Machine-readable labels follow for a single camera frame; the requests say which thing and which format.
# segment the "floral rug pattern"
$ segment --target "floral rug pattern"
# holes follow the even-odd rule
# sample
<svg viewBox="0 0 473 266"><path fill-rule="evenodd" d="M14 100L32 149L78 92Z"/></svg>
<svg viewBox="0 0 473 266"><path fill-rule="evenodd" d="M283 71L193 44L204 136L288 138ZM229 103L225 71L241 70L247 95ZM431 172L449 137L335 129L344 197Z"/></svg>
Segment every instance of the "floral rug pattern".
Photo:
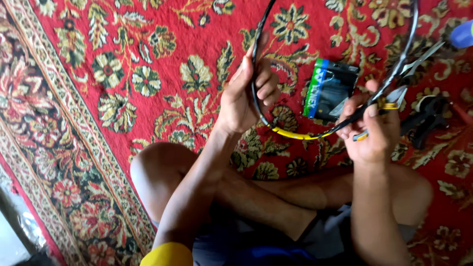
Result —
<svg viewBox="0 0 473 266"><path fill-rule="evenodd" d="M155 231L130 180L132 158L153 142L200 152L219 96L254 40L265 1L2 0L0 164L63 265L139 265ZM421 1L411 51L419 57L473 18L471 0ZM333 124L302 117L315 59L361 68L357 90L396 60L410 19L408 0L276 1L263 55L280 77L268 117L285 130ZM473 50L445 45L415 73L405 118L425 95L444 95L473 115ZM413 265L473 263L473 138L450 124L415 150L404 136L392 155L435 189L408 243ZM290 140L262 124L231 157L258 180L294 178L351 164L343 142Z"/></svg>

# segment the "dark shorts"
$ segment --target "dark shorts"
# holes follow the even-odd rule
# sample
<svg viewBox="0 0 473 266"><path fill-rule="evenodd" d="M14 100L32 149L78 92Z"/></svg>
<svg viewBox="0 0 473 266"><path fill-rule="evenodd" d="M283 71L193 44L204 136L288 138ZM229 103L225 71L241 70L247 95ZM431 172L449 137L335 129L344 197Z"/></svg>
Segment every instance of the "dark shorts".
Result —
<svg viewBox="0 0 473 266"><path fill-rule="evenodd" d="M350 232L351 206L339 210L321 210L298 241L268 226L235 216L213 206L211 223L203 224L195 239L194 266L222 266L234 250L250 246L298 246L318 259L317 265L343 263L359 259L352 248ZM399 224L404 240L410 240L416 227Z"/></svg>

